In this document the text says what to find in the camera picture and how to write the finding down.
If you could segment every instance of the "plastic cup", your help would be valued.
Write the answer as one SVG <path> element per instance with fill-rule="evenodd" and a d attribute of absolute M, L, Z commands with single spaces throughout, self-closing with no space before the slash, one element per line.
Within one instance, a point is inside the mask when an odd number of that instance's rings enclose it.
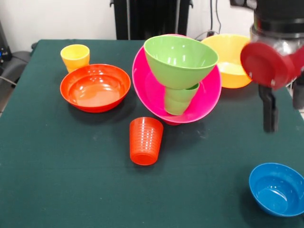
<path fill-rule="evenodd" d="M 182 115 L 189 107 L 200 84 L 189 89 L 165 89 L 165 110 L 171 115 Z"/>
<path fill-rule="evenodd" d="M 138 165 L 156 163 L 162 142 L 160 121 L 141 117 L 130 123 L 130 158 Z"/>
<path fill-rule="evenodd" d="M 90 62 L 90 49 L 82 44 L 66 46 L 61 50 L 60 55 L 69 73 L 89 65 Z"/>

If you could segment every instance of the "bowl rim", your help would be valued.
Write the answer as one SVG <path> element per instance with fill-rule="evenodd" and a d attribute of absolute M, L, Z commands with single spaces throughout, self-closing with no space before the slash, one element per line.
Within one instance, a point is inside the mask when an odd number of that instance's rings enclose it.
<path fill-rule="evenodd" d="M 205 48 L 207 49 L 210 49 L 215 55 L 216 55 L 216 58 L 217 60 L 215 61 L 214 64 L 211 64 L 211 65 L 208 65 L 208 66 L 204 66 L 204 67 L 185 67 L 185 66 L 175 66 L 175 65 L 168 65 L 167 63 L 163 62 L 163 61 L 160 61 L 159 59 L 153 57 L 147 50 L 146 50 L 146 44 L 153 40 L 153 39 L 156 39 L 158 37 L 175 37 L 177 39 L 189 39 L 189 40 L 192 40 L 193 42 L 197 42 L 199 43 L 200 45 L 203 45 Z M 184 69 L 184 70 L 203 70 L 203 69 L 207 69 L 207 68 L 210 68 L 210 67 L 214 67 L 217 63 L 218 63 L 218 60 L 219 60 L 219 55 L 217 54 L 217 52 L 215 50 L 213 50 L 211 47 L 209 47 L 208 45 L 206 44 L 203 44 L 201 42 L 199 42 L 198 40 L 195 40 L 195 39 L 192 39 L 190 37 L 187 37 L 187 36 L 175 36 L 173 34 L 164 34 L 164 35 L 159 35 L 159 36 L 154 36 L 154 37 L 151 37 L 149 39 L 147 39 L 144 44 L 143 44 L 143 49 L 145 51 L 146 54 L 148 54 L 151 58 L 153 58 L 155 61 L 165 65 L 165 66 L 170 66 L 170 67 L 173 67 L 173 68 L 176 68 L 176 69 Z"/>
<path fill-rule="evenodd" d="M 128 78 L 128 79 L 127 79 L 127 80 L 128 80 L 128 86 L 126 87 L 125 93 L 124 93 L 122 96 L 120 96 L 118 99 L 116 99 L 115 101 L 113 101 L 113 102 L 111 102 L 111 103 L 109 103 L 109 104 L 106 104 L 106 105 L 102 105 L 102 106 L 83 106 L 83 105 L 79 105 L 79 104 L 77 104 L 77 103 L 75 103 L 75 102 L 72 102 L 72 101 L 70 101 L 69 99 L 67 99 L 67 98 L 63 95 L 63 93 L 62 93 L 62 87 L 63 87 L 62 84 L 63 84 L 64 80 L 66 80 L 66 78 L 67 78 L 70 74 L 75 73 L 76 71 L 79 71 L 79 70 L 81 70 L 82 68 L 86 68 L 86 67 L 90 67 L 90 66 L 110 66 L 110 67 L 114 67 L 114 68 L 116 68 L 116 69 L 121 70 L 121 71 L 123 72 L 123 74 L 125 74 L 125 75 L 127 76 L 127 78 Z M 119 68 L 119 67 L 117 67 L 117 66 L 114 66 L 114 65 L 110 65 L 110 64 L 89 64 L 89 65 L 87 65 L 87 66 L 81 67 L 81 68 L 79 68 L 79 69 L 77 69 L 77 70 L 74 70 L 74 71 L 68 73 L 68 74 L 62 79 L 62 81 L 61 81 L 61 83 L 60 83 L 60 93 L 61 93 L 61 96 L 62 96 L 68 103 L 70 103 L 70 104 L 72 104 L 72 105 L 75 105 L 75 106 L 84 107 L 84 108 L 104 107 L 104 106 L 108 106 L 108 105 L 114 104 L 115 102 L 117 102 L 117 101 L 121 100 L 122 98 L 124 98 L 124 97 L 128 94 L 130 88 L 131 88 L 131 79 L 130 79 L 130 76 L 129 76 L 123 69 L 121 69 L 121 68 Z"/>
<path fill-rule="evenodd" d="M 216 37 L 238 37 L 238 38 L 244 38 L 244 39 L 246 39 L 247 41 L 248 41 L 248 43 L 250 43 L 250 38 L 249 37 L 247 37 L 247 36 L 244 36 L 244 35 L 239 35 L 239 34 L 233 34 L 233 33 L 222 33 L 222 34 L 215 34 L 215 35 L 213 35 L 213 36 L 210 36 L 210 37 L 206 37 L 206 38 L 204 38 L 202 41 L 200 41 L 202 44 L 205 44 L 204 43 L 204 41 L 208 41 L 208 40 L 212 40 L 212 39 L 214 39 L 214 38 L 216 38 Z M 225 72 L 225 71 L 221 71 L 221 70 L 219 70 L 221 73 L 224 73 L 224 74 L 226 74 L 226 75 L 229 75 L 229 76 L 245 76 L 245 77 L 248 77 L 248 78 L 250 78 L 248 75 L 247 75 L 247 73 L 244 71 L 244 73 L 242 73 L 242 74 L 229 74 L 229 73 L 227 73 L 227 72 Z"/>
<path fill-rule="evenodd" d="M 154 114 L 155 116 L 161 118 L 163 121 L 167 121 L 167 122 L 170 122 L 170 123 L 175 123 L 175 124 L 188 124 L 188 123 L 192 123 L 192 122 L 195 122 L 195 121 L 198 121 L 198 120 L 201 120 L 202 118 L 206 117 L 208 114 L 210 114 L 212 112 L 212 110 L 217 106 L 218 102 L 219 102 L 219 98 L 220 98 L 220 95 L 221 95 L 221 92 L 222 92 L 222 78 L 220 76 L 220 71 L 219 71 L 219 68 L 217 65 L 215 65 L 214 67 L 217 68 L 218 70 L 218 79 L 220 81 L 220 87 L 219 87 L 219 93 L 216 97 L 216 102 L 214 103 L 214 105 L 209 109 L 209 112 L 207 114 L 204 114 L 198 118 L 195 118 L 193 120 L 189 120 L 189 121 L 176 121 L 176 120 L 171 120 L 171 119 L 168 119 L 164 116 L 160 116 L 158 115 L 157 113 L 155 113 L 150 107 L 148 107 L 143 101 L 142 101 L 142 98 L 138 96 L 138 89 L 137 89 L 137 86 L 134 82 L 134 69 L 135 69 L 135 60 L 137 59 L 138 55 L 140 54 L 141 51 L 144 51 L 144 47 L 141 46 L 141 48 L 138 50 L 138 52 L 136 53 L 136 56 L 133 60 L 133 65 L 132 65 L 132 82 L 133 82 L 133 86 L 134 86 L 134 90 L 137 94 L 137 97 L 139 98 L 139 100 L 141 101 L 141 103 L 143 104 L 143 106 L 145 106 L 152 114 Z"/>
<path fill-rule="evenodd" d="M 87 50 L 87 54 L 85 56 L 82 56 L 80 58 L 67 58 L 63 55 L 63 51 L 65 49 L 68 49 L 72 46 L 81 46 L 81 47 L 84 47 L 86 50 Z M 60 51 L 60 56 L 63 58 L 63 59 L 66 59 L 66 60 L 69 60 L 69 61 L 77 61 L 77 60 L 81 60 L 81 59 L 84 59 L 86 58 L 88 55 L 90 55 L 90 49 L 88 46 L 84 45 L 84 44 L 71 44 L 71 45 L 68 45 L 68 46 L 65 46 L 63 49 L 61 49 Z"/>
<path fill-rule="evenodd" d="M 268 211 L 270 211 L 272 214 L 276 215 L 276 216 L 279 216 L 279 217 L 293 217 L 293 216 L 298 216 L 298 215 L 301 215 L 304 213 L 304 209 L 299 212 L 299 213 L 295 213 L 295 214 L 281 214 L 281 213 L 277 213 L 271 209 L 269 209 L 268 207 L 266 207 L 263 203 L 261 203 L 261 201 L 255 196 L 254 192 L 253 192 L 253 186 L 251 186 L 250 184 L 250 180 L 251 180 L 251 177 L 252 177 L 252 174 L 254 173 L 254 171 L 256 171 L 256 169 L 260 168 L 261 166 L 264 166 L 264 165 L 279 165 L 279 166 L 282 166 L 282 167 L 285 167 L 289 170 L 291 170 L 292 172 L 296 173 L 297 175 L 299 175 L 303 180 L 304 180 L 304 177 L 299 173 L 297 172 L 296 170 L 290 168 L 289 166 L 287 165 L 283 165 L 283 164 L 280 164 L 280 163 L 276 163 L 276 162 L 266 162 L 266 163 L 262 163 L 258 166 L 256 166 L 250 173 L 250 176 L 249 176 L 249 187 L 250 187 L 250 191 L 251 191 L 251 194 L 253 195 L 253 197 L 255 198 L 255 200 L 265 209 L 267 209 Z"/>

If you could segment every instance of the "ribbed cup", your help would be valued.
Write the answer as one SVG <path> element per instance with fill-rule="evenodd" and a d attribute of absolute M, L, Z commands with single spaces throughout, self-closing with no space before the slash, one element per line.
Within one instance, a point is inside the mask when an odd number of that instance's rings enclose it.
<path fill-rule="evenodd" d="M 130 158 L 138 165 L 156 163 L 162 142 L 160 121 L 141 117 L 130 123 Z"/>

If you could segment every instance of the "yellow bowl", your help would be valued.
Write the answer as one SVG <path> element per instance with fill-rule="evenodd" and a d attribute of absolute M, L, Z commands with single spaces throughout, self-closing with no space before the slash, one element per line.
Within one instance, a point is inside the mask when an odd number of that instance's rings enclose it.
<path fill-rule="evenodd" d="M 245 73 L 240 60 L 241 51 L 249 42 L 248 37 L 232 34 L 219 34 L 202 40 L 203 44 L 208 45 L 218 54 L 222 87 L 241 88 L 252 81 Z"/>

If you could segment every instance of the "stacked cups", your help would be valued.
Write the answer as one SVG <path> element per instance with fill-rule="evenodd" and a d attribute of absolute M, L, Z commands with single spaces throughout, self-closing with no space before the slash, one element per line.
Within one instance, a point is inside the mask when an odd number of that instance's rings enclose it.
<path fill-rule="evenodd" d="M 151 71 L 165 89 L 165 110 L 182 115 L 219 57 L 208 47 L 188 37 L 156 36 L 146 40 L 144 50 Z"/>

